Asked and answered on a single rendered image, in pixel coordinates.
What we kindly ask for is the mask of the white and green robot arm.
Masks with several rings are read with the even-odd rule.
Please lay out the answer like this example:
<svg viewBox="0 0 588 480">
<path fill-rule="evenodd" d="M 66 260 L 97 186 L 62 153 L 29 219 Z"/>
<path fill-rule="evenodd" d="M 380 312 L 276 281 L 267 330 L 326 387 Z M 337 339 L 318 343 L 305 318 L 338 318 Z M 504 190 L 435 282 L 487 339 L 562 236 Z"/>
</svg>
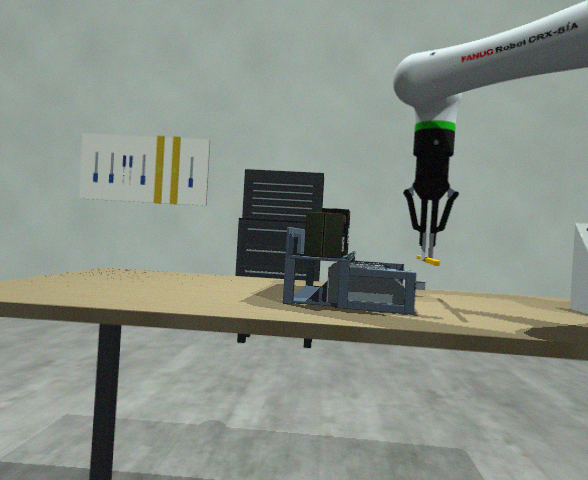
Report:
<svg viewBox="0 0 588 480">
<path fill-rule="evenodd" d="M 410 55 L 393 88 L 415 110 L 413 155 L 451 157 L 462 92 L 587 67 L 588 0 L 491 37 Z"/>
</svg>

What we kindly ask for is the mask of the yellow bar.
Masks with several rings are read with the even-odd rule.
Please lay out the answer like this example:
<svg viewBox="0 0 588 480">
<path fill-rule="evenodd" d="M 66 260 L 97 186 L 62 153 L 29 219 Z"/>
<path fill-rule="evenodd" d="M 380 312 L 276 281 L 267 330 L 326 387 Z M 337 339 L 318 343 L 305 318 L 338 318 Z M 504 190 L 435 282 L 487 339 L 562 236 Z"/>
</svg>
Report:
<svg viewBox="0 0 588 480">
<path fill-rule="evenodd" d="M 420 260 L 420 255 L 417 255 L 417 259 Z M 427 263 L 432 264 L 434 266 L 440 266 L 440 261 L 434 260 L 434 259 L 431 259 L 431 258 L 428 258 L 428 257 L 425 257 L 425 261 L 424 262 L 427 262 Z"/>
</svg>

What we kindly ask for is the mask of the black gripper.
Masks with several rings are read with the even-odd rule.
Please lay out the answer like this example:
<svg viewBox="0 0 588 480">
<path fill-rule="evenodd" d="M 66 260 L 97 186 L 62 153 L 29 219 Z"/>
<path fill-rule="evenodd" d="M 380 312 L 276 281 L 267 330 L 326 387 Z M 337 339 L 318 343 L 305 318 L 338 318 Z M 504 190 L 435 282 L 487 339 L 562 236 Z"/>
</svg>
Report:
<svg viewBox="0 0 588 480">
<path fill-rule="evenodd" d="M 442 154 L 423 154 L 418 155 L 416 159 L 416 174 L 413 186 L 405 189 L 403 194 L 407 199 L 412 227 L 420 232 L 421 256 L 420 260 L 425 261 L 426 251 L 426 226 L 427 226 L 427 208 L 428 200 L 432 201 L 431 225 L 429 233 L 428 258 L 433 259 L 433 247 L 436 245 L 437 232 L 445 229 L 454 200 L 458 197 L 459 192 L 450 188 L 448 182 L 449 173 L 449 156 Z M 421 199 L 421 221 L 418 225 L 413 195 L 414 190 Z M 439 200 L 448 192 L 441 224 L 437 227 L 438 205 Z M 423 199 L 423 200 L 422 200 Z"/>
</svg>

